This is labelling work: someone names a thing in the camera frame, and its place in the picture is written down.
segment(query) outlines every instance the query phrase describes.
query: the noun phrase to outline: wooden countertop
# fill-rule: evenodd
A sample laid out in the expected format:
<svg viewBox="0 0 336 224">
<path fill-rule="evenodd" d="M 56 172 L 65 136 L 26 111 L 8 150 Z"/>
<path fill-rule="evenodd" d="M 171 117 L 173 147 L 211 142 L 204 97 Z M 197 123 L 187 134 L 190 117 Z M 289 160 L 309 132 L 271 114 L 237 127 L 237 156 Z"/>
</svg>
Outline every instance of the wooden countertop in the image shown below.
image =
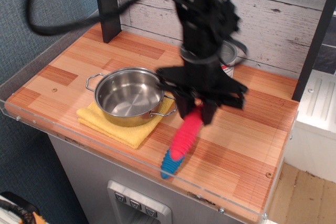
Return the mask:
<svg viewBox="0 0 336 224">
<path fill-rule="evenodd" d="M 96 25 L 15 92 L 5 107 L 34 127 L 181 193 L 202 195 L 206 199 L 202 202 L 210 207 L 224 207 L 239 219 L 257 222 L 296 115 L 298 103 L 291 100 L 296 80 L 236 66 L 234 78 L 249 87 L 244 109 L 218 109 L 212 124 L 202 128 L 177 177 L 167 180 L 161 179 L 158 168 L 182 123 L 178 113 L 164 118 L 137 150 L 77 122 L 76 111 L 93 101 L 93 93 L 85 88 L 89 76 L 124 67 L 155 70 L 181 64 L 175 46 L 126 32 L 105 44 Z"/>
</svg>

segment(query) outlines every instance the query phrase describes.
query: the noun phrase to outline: pot handle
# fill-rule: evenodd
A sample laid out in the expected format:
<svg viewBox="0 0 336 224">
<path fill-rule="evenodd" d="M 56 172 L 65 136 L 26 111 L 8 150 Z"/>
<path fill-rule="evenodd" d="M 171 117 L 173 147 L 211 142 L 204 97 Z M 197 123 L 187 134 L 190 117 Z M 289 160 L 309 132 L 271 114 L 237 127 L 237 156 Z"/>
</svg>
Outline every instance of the pot handle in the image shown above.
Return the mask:
<svg viewBox="0 0 336 224">
<path fill-rule="evenodd" d="M 90 76 L 90 77 L 86 80 L 86 85 L 85 85 L 86 89 L 88 89 L 88 90 L 94 92 L 94 89 L 89 88 L 89 80 L 92 79 L 92 78 L 94 78 L 94 77 L 97 77 L 97 76 L 104 76 L 104 77 L 105 77 L 106 74 L 98 73 L 98 74 L 95 74 L 94 76 Z"/>
<path fill-rule="evenodd" d="M 150 117 L 153 117 L 154 115 L 168 116 L 168 115 L 176 112 L 176 110 L 177 110 L 176 99 L 174 97 L 171 97 L 171 96 L 166 95 L 166 94 L 164 96 L 175 101 L 175 108 L 172 111 L 168 112 L 167 114 L 161 114 L 161 113 L 158 113 L 158 112 L 152 112 L 151 111 L 151 112 L 149 112 Z"/>
</svg>

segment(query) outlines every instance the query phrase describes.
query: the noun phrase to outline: can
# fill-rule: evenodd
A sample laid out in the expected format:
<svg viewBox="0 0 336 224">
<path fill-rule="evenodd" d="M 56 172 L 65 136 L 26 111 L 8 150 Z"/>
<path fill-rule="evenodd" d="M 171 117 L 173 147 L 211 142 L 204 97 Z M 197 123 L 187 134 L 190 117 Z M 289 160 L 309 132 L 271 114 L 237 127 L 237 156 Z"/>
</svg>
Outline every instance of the can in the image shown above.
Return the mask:
<svg viewBox="0 0 336 224">
<path fill-rule="evenodd" d="M 226 63 L 226 65 L 221 63 L 220 64 L 221 68 L 229 77 L 232 78 L 235 61 L 237 58 L 237 48 L 231 43 L 224 41 L 222 45 L 220 57 Z"/>
</svg>

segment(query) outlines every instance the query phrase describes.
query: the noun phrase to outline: yellow towel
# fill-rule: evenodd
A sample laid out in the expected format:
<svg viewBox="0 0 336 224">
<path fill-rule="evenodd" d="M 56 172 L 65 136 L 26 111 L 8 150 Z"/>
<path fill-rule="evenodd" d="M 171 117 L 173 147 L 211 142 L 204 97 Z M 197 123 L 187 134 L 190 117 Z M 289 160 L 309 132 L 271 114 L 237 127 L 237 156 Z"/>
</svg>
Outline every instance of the yellow towel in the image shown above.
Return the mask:
<svg viewBox="0 0 336 224">
<path fill-rule="evenodd" d="M 159 113 L 166 114 L 174 100 L 164 98 Z M 149 122 L 135 127 L 122 127 L 108 121 L 104 112 L 93 101 L 87 108 L 81 108 L 77 111 L 78 122 L 89 126 L 123 144 L 136 149 L 143 140 L 152 132 L 152 130 L 161 121 L 162 116 L 156 115 Z"/>
</svg>

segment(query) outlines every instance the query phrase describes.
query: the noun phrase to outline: screw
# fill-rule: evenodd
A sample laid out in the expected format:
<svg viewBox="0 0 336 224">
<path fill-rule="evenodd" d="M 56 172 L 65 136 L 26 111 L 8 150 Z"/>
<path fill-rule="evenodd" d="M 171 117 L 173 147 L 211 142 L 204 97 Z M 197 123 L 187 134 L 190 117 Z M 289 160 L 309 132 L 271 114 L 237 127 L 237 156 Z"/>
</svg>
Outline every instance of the screw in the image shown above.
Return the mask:
<svg viewBox="0 0 336 224">
<path fill-rule="evenodd" d="M 273 178 L 273 173 L 267 172 L 267 173 L 266 173 L 266 177 L 268 177 L 268 178 Z"/>
<path fill-rule="evenodd" d="M 221 208 L 218 209 L 218 212 L 219 212 L 221 215 L 223 215 L 224 212 L 225 212 L 225 209 L 224 209 L 223 207 L 221 207 Z"/>
</svg>

